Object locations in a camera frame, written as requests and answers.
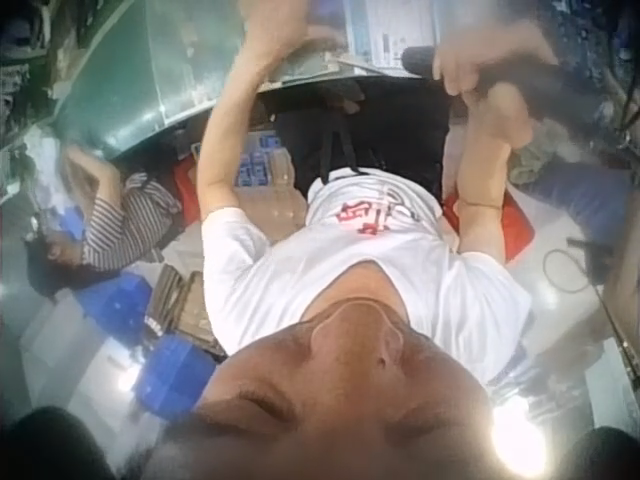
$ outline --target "bright light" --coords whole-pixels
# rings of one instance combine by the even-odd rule
[[[130,392],[138,380],[142,367],[138,364],[130,366],[118,379],[118,389],[123,392]]]
[[[529,405],[513,397],[493,411],[493,445],[498,457],[514,473],[526,478],[540,477],[547,467],[544,434],[527,419]]]

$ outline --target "long hair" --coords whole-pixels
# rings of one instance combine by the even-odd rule
[[[46,298],[65,288],[83,290],[118,276],[118,271],[100,272],[90,265],[64,265],[49,259],[50,244],[42,233],[25,240],[27,278],[31,287]]]

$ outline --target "red cushion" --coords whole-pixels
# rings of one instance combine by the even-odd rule
[[[200,220],[200,205],[198,204],[198,196],[196,187],[189,178],[189,172],[195,167],[196,162],[193,156],[185,157],[173,169],[173,175],[180,193],[182,201],[182,213],[184,215],[184,225],[189,225]]]
[[[458,201],[455,193],[444,202],[444,216],[456,232],[460,232],[460,221],[454,212],[454,205]],[[535,237],[535,231],[520,206],[509,192],[504,197],[502,214],[502,228],[504,229],[504,244],[507,262],[516,258],[527,248]]]

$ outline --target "black microphone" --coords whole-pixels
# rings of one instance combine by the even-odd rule
[[[402,65],[409,73],[432,79],[434,57],[433,47],[409,47]],[[588,79],[530,55],[482,67],[480,93],[499,82],[518,87],[533,117],[551,118],[582,135],[598,134],[613,115],[611,101]]]

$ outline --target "red print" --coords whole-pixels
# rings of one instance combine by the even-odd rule
[[[344,204],[342,211],[336,215],[340,223],[352,222],[356,218],[364,218],[371,212],[371,202],[358,202],[355,205]]]
[[[362,220],[358,233],[362,235],[378,235],[381,231],[389,230],[386,222],[388,215],[383,214],[382,208],[375,208],[371,202],[358,202],[354,205],[345,204],[342,211],[336,215],[340,223]]]

